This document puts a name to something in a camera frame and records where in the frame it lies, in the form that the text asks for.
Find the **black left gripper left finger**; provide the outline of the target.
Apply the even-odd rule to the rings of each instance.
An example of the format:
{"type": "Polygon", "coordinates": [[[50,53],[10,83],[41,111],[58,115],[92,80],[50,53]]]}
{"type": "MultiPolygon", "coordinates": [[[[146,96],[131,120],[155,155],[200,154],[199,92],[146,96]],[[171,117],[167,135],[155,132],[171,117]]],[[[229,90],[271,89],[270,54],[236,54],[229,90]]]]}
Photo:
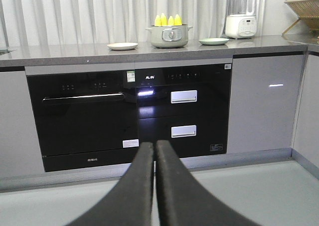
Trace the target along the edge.
{"type": "Polygon", "coordinates": [[[117,184],[69,226],[150,226],[154,185],[154,147],[140,144],[117,184]]]}

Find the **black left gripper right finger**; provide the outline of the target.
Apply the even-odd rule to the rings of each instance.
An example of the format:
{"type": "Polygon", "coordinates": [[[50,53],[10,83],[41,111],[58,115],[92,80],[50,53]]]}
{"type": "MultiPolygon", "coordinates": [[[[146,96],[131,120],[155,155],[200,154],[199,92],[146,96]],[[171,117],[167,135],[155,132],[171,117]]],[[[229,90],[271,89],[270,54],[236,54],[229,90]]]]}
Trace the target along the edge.
{"type": "Polygon", "coordinates": [[[204,188],[168,140],[156,143],[156,190],[162,226],[255,226],[204,188]]]}

